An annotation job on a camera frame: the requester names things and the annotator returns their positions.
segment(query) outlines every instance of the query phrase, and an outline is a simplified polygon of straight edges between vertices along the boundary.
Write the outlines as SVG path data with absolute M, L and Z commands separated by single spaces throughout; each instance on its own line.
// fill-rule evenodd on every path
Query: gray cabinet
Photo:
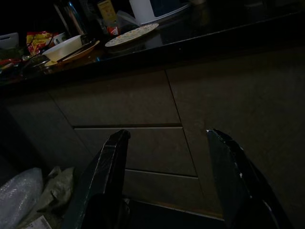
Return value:
M 208 210 L 219 212 L 205 130 L 231 135 L 305 228 L 305 48 L 167 71 Z
M 0 155 L 0 187 L 18 174 L 14 168 L 2 155 Z
M 5 99 L 6 107 L 50 167 L 76 167 L 77 174 L 93 155 L 79 140 L 47 93 Z
M 180 123 L 164 71 L 51 91 L 72 126 Z
M 125 128 L 131 133 L 126 168 L 196 176 L 182 127 Z M 77 128 L 92 154 L 119 128 Z
M 196 177 L 126 170 L 123 194 L 145 202 L 206 213 Z

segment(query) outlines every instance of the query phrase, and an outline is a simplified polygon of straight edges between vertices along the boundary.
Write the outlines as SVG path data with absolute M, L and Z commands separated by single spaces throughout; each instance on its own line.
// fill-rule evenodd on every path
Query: plastic bag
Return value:
M 73 171 L 68 168 L 61 171 L 55 167 L 47 179 L 44 191 L 30 214 L 18 225 L 17 229 L 30 228 L 30 223 L 44 216 L 52 229 L 60 229 L 62 216 L 64 215 L 71 195 L 73 193 Z
M 0 228 L 14 229 L 38 201 L 43 189 L 41 170 L 26 170 L 0 188 Z
M 27 32 L 27 47 L 32 56 L 38 54 L 40 49 L 49 44 L 53 36 L 58 33 L 42 32 Z

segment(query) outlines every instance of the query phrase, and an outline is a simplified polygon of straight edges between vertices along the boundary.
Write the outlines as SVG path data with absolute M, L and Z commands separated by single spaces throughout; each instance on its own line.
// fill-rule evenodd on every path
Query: black countertop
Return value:
M 212 2 L 214 5 L 205 3 L 190 7 L 174 18 L 160 22 L 156 31 L 117 48 L 104 48 L 104 41 L 86 57 L 66 65 L 23 76 L 2 75 L 0 93 L 305 43 L 305 13 L 299 4 L 275 8 Z

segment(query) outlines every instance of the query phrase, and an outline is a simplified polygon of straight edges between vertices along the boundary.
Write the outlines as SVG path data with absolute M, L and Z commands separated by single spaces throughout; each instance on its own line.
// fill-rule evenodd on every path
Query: plate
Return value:
M 67 62 L 75 61 L 75 60 L 77 60 L 81 57 L 84 57 L 85 55 L 89 54 L 98 43 L 100 43 L 100 41 L 96 41 L 93 46 L 89 47 L 88 49 L 86 49 L 84 51 L 81 51 L 79 53 L 76 53 L 72 56 L 67 57 L 66 59 L 64 59 L 60 63 L 67 63 Z M 56 61 L 49 61 L 44 66 L 49 67 L 49 66 L 52 66 L 52 65 L 55 65 L 55 64 L 58 64 L 58 63 Z
M 105 46 L 106 47 L 112 47 L 115 45 L 119 45 L 119 44 L 124 44 L 126 42 L 130 42 L 134 39 L 137 39 L 151 31 L 153 31 L 155 28 L 157 28 L 159 26 L 158 23 L 154 23 L 154 24 L 149 24 L 149 25 L 144 25 L 141 26 L 135 30 L 131 30 L 129 32 L 126 32 L 116 38 L 113 38 L 112 40 L 108 41 Z

